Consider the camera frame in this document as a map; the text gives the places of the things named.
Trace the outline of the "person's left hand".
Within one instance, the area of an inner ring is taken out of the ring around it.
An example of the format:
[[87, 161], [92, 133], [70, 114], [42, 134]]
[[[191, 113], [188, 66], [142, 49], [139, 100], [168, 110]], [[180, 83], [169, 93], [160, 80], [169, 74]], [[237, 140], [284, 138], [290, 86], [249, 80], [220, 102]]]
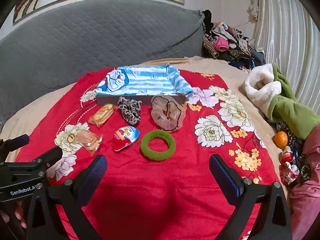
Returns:
[[[26, 223], [26, 221], [25, 221], [25, 219], [23, 217], [23, 206], [22, 205], [23, 205], [23, 201], [22, 200], [18, 200], [16, 202], [16, 204], [14, 205], [14, 207], [15, 207], [14, 215], [19, 220], [21, 227], [26, 229], [27, 228], [27, 223]], [[9, 223], [10, 216], [2, 209], [1, 209], [1, 217], [3, 218], [3, 220], [4, 220], [4, 222], [6, 224]]]

